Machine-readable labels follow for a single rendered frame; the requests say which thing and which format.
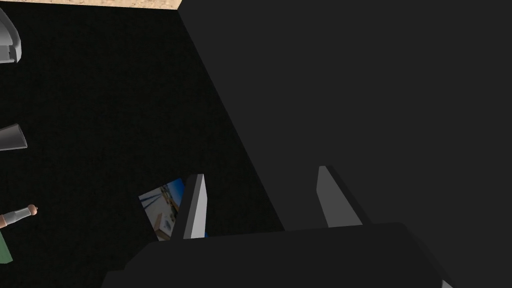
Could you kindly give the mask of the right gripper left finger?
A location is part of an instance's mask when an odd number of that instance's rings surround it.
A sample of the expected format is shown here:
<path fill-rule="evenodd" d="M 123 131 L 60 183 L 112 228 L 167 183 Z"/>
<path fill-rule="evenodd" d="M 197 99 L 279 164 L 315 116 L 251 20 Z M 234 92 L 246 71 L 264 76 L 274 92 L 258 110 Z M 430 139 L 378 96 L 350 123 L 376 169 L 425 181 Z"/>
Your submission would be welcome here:
<path fill-rule="evenodd" d="M 191 174 L 185 182 L 184 193 L 171 239 L 196 239 L 206 235 L 208 195 L 204 174 Z"/>

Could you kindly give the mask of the grey rounded object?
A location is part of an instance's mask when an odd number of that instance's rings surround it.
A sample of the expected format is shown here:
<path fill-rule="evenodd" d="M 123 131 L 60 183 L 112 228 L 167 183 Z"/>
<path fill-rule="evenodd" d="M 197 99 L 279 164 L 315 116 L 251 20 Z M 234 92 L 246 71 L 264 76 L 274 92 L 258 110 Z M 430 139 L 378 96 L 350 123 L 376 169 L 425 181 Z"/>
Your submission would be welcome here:
<path fill-rule="evenodd" d="M 22 44 L 17 28 L 0 8 L 0 64 L 18 63 Z"/>

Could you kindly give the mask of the blue and white book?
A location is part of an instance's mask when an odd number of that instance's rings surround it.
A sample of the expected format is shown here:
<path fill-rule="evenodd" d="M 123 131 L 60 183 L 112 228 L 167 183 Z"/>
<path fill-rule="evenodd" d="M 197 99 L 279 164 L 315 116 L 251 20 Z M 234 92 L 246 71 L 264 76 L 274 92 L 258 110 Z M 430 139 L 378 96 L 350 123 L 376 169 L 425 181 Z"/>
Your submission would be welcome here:
<path fill-rule="evenodd" d="M 158 241 L 172 240 L 185 185 L 176 179 L 139 197 Z"/>

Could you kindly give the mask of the grey wedge-shaped object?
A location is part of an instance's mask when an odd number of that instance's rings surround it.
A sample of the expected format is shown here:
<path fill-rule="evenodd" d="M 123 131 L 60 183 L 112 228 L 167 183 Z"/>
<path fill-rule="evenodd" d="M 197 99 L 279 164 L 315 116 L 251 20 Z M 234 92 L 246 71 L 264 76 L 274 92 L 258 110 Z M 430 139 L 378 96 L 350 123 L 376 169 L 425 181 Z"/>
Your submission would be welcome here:
<path fill-rule="evenodd" d="M 19 124 L 9 125 L 0 129 L 0 151 L 26 149 L 25 136 Z"/>

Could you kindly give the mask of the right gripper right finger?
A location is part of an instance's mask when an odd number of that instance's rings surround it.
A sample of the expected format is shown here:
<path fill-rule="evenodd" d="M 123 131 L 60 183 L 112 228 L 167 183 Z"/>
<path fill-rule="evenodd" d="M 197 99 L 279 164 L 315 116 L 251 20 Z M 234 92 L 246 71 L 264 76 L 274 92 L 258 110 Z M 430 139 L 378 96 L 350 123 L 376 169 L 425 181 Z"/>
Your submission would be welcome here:
<path fill-rule="evenodd" d="M 318 168 L 316 193 L 329 228 L 372 223 L 333 166 Z"/>

